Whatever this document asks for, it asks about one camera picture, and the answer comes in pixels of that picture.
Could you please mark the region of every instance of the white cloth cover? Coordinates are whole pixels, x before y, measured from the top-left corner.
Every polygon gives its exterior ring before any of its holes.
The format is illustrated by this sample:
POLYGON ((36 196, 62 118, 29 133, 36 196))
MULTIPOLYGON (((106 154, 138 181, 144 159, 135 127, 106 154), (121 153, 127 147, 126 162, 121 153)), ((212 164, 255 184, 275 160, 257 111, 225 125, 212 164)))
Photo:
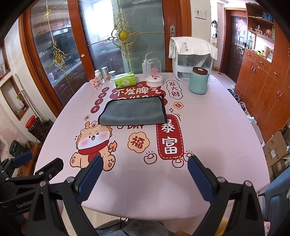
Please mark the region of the white cloth cover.
POLYGON ((174 50, 177 49, 180 55, 207 55, 217 60, 217 48, 211 43, 194 37, 172 37, 169 43, 169 58, 174 55, 174 50))

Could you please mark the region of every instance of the glass door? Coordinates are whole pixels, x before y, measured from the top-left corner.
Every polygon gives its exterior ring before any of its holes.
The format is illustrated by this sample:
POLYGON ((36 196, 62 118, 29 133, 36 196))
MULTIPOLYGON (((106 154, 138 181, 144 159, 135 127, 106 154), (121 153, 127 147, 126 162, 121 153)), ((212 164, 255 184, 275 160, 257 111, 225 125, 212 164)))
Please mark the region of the glass door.
POLYGON ((30 9, 30 24, 41 65, 64 107, 88 81, 73 37, 67 0, 39 0, 30 9))
POLYGON ((94 69, 116 74, 142 73, 147 58, 158 58, 165 72, 162 0, 78 0, 80 17, 94 69))

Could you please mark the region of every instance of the green tissue box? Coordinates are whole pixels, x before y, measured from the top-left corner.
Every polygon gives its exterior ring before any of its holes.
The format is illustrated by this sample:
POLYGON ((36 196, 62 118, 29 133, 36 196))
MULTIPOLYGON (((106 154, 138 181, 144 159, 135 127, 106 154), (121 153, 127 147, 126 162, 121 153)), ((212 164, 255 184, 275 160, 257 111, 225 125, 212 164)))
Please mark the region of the green tissue box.
POLYGON ((128 72, 115 77, 116 89, 136 85, 136 78, 134 72, 128 72))

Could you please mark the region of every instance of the teal canister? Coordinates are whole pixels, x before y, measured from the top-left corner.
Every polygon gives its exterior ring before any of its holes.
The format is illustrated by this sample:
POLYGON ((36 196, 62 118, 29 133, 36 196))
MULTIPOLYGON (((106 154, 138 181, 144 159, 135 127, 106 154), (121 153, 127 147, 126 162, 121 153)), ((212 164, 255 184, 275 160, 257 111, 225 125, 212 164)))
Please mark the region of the teal canister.
POLYGON ((209 74, 206 69, 194 67, 190 74, 188 89, 195 94, 205 94, 207 92, 207 82, 209 74))

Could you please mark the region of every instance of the red scarf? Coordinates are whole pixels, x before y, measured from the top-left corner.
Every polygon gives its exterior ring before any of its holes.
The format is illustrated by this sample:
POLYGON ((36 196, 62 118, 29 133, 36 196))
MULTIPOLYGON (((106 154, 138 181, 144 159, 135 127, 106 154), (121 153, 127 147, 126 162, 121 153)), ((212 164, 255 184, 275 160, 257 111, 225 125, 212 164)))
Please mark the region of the red scarf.
POLYGON ((86 149, 80 149, 79 154, 81 155, 89 155, 88 161, 91 162, 92 159, 94 159, 95 156, 101 156, 100 150, 102 150, 105 146, 109 144, 109 140, 100 143, 94 147, 86 148, 86 149))

